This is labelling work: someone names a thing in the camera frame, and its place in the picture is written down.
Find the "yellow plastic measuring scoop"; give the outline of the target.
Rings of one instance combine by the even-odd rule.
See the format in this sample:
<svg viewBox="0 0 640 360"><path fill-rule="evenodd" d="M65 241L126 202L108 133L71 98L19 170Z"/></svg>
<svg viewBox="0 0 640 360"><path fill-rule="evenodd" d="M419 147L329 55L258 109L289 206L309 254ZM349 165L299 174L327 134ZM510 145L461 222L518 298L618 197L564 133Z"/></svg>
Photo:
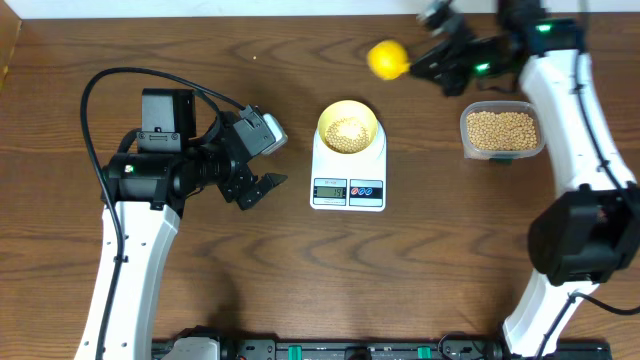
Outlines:
<svg viewBox="0 0 640 360"><path fill-rule="evenodd" d="M370 70L380 79L394 80L410 70L406 49L397 41L385 40L367 53Z"/></svg>

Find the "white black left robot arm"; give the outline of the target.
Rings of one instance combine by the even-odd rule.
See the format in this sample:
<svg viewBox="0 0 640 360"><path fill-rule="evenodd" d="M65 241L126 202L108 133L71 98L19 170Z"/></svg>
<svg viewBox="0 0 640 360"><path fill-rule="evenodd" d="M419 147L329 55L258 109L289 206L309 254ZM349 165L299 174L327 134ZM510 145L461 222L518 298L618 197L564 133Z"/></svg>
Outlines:
<svg viewBox="0 0 640 360"><path fill-rule="evenodd" d="M144 90L141 127L99 171L107 189L103 245L79 359L151 358L162 275L189 197L215 186L226 202L248 210L286 179L258 177L248 166L286 143L276 118L251 105L217 110L197 136L195 100L204 96Z"/></svg>

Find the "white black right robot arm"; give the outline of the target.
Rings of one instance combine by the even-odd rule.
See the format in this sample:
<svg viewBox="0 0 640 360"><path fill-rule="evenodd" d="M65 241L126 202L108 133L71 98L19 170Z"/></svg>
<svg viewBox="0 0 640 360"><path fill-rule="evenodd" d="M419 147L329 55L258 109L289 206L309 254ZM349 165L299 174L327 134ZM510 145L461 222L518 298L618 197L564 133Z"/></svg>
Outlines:
<svg viewBox="0 0 640 360"><path fill-rule="evenodd" d="M528 230L533 272L503 322L492 355L541 359L555 352L580 303L627 268L639 248L639 184L607 126L592 80L586 26L553 18L537 1L501 1L500 32L478 37L448 1L418 16L442 41L415 60L413 77L462 94L472 79L514 75L546 142L556 197Z"/></svg>

